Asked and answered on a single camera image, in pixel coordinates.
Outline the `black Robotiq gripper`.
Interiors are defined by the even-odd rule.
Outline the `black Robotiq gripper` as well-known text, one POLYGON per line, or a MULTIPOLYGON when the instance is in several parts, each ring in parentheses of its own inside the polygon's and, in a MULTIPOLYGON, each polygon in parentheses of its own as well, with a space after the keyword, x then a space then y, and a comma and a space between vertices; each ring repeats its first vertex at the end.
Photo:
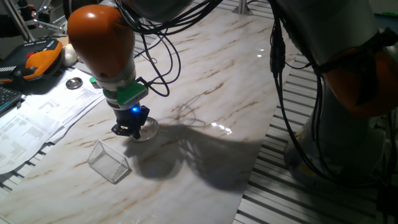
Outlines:
POLYGON ((146 106, 133 106, 127 110, 114 110, 116 122, 111 130, 114 134, 129 134, 131 128, 131 137, 135 140, 141 138, 140 130, 147 120, 150 109, 146 106))

